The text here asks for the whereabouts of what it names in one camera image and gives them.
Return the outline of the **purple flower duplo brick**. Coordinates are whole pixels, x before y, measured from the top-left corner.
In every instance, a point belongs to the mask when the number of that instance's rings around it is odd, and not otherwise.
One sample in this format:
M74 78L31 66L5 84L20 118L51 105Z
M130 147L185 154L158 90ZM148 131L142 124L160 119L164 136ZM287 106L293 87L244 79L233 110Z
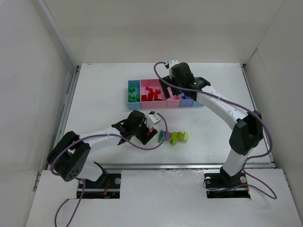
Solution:
M158 137L158 142L161 143L163 141L169 141L170 139L170 132L161 130Z

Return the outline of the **red brick cluster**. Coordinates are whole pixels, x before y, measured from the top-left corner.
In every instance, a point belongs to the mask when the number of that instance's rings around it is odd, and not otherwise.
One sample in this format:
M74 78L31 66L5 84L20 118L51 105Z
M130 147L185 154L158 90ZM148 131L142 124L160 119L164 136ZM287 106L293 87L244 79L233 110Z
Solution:
M147 95L141 95L141 101L142 102L149 101L148 96Z

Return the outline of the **small green number brick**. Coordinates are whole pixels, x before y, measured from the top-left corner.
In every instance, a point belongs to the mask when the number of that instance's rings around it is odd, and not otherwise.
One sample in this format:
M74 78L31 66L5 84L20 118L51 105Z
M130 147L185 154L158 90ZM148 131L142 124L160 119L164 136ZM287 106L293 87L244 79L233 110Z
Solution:
M134 94L129 94L128 95L128 102L129 103L134 103L136 102L136 96Z

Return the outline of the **lime green duplo stack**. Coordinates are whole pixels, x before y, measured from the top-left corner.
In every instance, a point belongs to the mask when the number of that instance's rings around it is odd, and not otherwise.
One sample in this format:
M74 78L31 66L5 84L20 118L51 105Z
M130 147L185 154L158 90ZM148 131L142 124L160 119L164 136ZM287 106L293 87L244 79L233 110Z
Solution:
M189 134L187 132L172 132L169 136L169 142L172 145L177 143L187 143L189 139Z

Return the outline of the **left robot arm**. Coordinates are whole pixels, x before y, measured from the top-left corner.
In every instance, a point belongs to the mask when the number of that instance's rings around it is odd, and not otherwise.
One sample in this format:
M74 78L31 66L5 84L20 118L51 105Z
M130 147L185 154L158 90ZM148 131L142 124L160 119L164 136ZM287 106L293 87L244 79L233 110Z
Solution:
M65 182L78 178L101 186L106 181L107 172L98 162L88 164L89 154L130 142L132 137L146 145L157 134L155 125L160 121L154 111L144 114L133 110L126 119L98 132L79 135L69 131L50 152L47 163L52 173Z

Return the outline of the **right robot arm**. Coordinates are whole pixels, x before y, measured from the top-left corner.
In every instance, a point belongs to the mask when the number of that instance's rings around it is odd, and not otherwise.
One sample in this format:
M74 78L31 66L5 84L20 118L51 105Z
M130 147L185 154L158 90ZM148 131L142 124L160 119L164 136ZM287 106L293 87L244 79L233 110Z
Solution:
M159 82L166 98L184 94L209 108L232 130L229 139L231 150L220 169L220 179L229 184L240 174L251 150L263 140L261 114L230 104L209 81L195 78L187 63L171 60L164 65L169 74Z

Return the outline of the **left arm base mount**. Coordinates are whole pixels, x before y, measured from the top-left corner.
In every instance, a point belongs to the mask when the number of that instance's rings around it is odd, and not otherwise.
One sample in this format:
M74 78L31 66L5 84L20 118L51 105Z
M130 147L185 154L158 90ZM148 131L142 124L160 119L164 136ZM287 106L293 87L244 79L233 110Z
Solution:
M85 179L85 187L79 182L76 198L79 199L84 189L83 199L119 199L121 186L121 173L108 172L101 164L94 162L93 173L97 174L97 179L92 181Z

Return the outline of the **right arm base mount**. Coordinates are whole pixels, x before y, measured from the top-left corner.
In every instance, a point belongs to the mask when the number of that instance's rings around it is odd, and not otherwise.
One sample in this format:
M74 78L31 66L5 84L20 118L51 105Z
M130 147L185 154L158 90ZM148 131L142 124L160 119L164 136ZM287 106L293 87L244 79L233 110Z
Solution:
M239 173L230 182L225 182L220 173L204 174L203 186L208 199L250 199L247 179L244 173Z

